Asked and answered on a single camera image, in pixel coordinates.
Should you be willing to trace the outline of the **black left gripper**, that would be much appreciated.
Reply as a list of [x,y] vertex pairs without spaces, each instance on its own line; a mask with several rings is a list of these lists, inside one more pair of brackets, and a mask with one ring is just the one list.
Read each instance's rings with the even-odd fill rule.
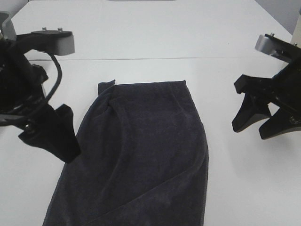
[[25,57],[30,50],[46,49],[34,41],[0,41],[0,125],[20,126],[30,119],[30,127],[18,138],[70,163],[81,154],[73,111],[67,105],[54,109],[47,104],[49,97],[44,96],[42,83],[48,76]]

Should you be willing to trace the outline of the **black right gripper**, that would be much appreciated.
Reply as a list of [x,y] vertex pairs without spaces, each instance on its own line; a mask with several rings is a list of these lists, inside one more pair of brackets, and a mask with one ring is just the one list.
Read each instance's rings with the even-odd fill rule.
[[[243,74],[234,82],[234,86],[237,93],[245,93],[242,105],[231,123],[235,132],[241,132],[267,118],[259,128],[261,139],[301,130],[300,54],[272,78]],[[280,107],[272,116],[268,103]]]

